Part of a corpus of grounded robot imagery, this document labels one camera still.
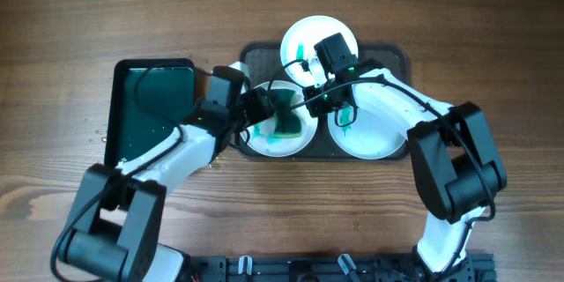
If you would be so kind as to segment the white plate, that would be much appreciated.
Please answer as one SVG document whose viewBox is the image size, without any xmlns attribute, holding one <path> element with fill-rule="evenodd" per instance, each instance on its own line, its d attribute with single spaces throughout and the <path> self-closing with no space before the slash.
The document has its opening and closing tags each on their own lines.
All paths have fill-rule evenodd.
<svg viewBox="0 0 564 282">
<path fill-rule="evenodd" d="M 281 63 L 286 65 L 296 59 L 304 59 L 308 61 L 309 68 L 309 71 L 304 71 L 299 63 L 288 66 L 286 74 L 291 80 L 303 87 L 319 86 L 327 81 L 314 46 L 335 33 L 341 33 L 351 52 L 359 56 L 358 43 L 353 32 L 344 23 L 332 17 L 310 16 L 299 20 L 288 29 L 281 42 Z"/>
<path fill-rule="evenodd" d="M 282 80 L 275 80 L 271 85 L 271 90 L 274 89 L 294 90 L 298 94 L 298 98 L 292 107 L 304 101 L 301 87 L 296 84 Z M 274 131 L 274 119 L 272 117 L 244 130 L 241 133 L 243 140 L 246 140 L 247 136 L 250 135 L 247 145 L 253 151 L 264 156 L 280 158 L 296 154 L 304 149 L 313 139 L 318 125 L 318 119 L 311 117 L 305 106 L 292 109 L 292 111 L 301 119 L 302 134 L 300 137 L 273 137 L 272 132 Z"/>
</svg>

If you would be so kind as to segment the green yellow sponge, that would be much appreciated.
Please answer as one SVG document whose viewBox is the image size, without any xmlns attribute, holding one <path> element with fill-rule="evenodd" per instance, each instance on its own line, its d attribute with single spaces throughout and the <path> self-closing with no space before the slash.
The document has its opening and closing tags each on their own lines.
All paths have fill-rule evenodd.
<svg viewBox="0 0 564 282">
<path fill-rule="evenodd" d="M 273 116 L 273 137 L 294 138 L 302 134 L 301 119 L 289 108 L 295 103 L 298 94 L 290 89 L 271 90 L 271 102 L 276 112 Z"/>
</svg>

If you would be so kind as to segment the pale blue plate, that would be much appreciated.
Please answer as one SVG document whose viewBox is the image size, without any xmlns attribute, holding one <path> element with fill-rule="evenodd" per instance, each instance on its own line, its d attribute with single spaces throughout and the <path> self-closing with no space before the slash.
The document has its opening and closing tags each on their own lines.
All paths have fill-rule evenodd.
<svg viewBox="0 0 564 282">
<path fill-rule="evenodd" d="M 329 113 L 327 124 L 337 146 L 358 159 L 385 159 L 404 147 L 405 138 L 390 123 L 360 108 Z"/>
</svg>

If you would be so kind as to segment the white plate top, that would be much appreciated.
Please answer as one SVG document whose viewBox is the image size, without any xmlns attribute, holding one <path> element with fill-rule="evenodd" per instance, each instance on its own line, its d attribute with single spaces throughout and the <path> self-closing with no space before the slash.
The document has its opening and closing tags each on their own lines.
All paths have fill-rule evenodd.
<svg viewBox="0 0 564 282">
<path fill-rule="evenodd" d="M 291 80 L 303 87 L 319 86 L 327 81 L 314 46 L 335 33 L 341 33 L 351 52 L 359 56 L 358 43 L 353 32 L 344 23 L 332 17 L 310 16 L 299 20 L 288 29 L 281 42 L 281 63 L 286 65 L 296 59 L 304 59 L 308 61 L 309 68 L 309 71 L 304 71 L 299 63 L 288 66 L 286 74 Z"/>
</svg>

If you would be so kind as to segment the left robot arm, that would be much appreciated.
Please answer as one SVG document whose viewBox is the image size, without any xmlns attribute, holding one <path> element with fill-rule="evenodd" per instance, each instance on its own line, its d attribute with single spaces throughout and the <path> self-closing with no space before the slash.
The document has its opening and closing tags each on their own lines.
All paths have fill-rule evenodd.
<svg viewBox="0 0 564 282">
<path fill-rule="evenodd" d="M 241 71 L 218 66 L 210 91 L 181 120 L 144 104 L 137 93 L 150 73 L 139 76 L 133 99 L 148 115 L 172 125 L 168 137 L 116 167 L 94 164 L 79 185 L 67 222 L 52 248 L 49 266 L 66 263 L 97 281 L 142 281 L 156 271 L 158 239 L 169 192 L 212 162 L 248 126 L 273 116 L 269 90 L 249 85 Z"/>
</svg>

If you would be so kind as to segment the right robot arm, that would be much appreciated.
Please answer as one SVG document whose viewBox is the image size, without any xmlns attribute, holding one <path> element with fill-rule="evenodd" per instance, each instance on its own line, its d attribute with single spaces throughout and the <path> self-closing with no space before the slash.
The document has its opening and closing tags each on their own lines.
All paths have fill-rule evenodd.
<svg viewBox="0 0 564 282">
<path fill-rule="evenodd" d="M 494 198 L 507 186 L 486 117 L 471 102 L 433 100 L 389 70 L 349 67 L 303 90 L 313 117 L 351 107 L 381 115 L 405 138 L 415 186 L 428 210 L 416 245 L 420 262 L 437 280 L 465 259 L 473 226 L 496 215 Z"/>
</svg>

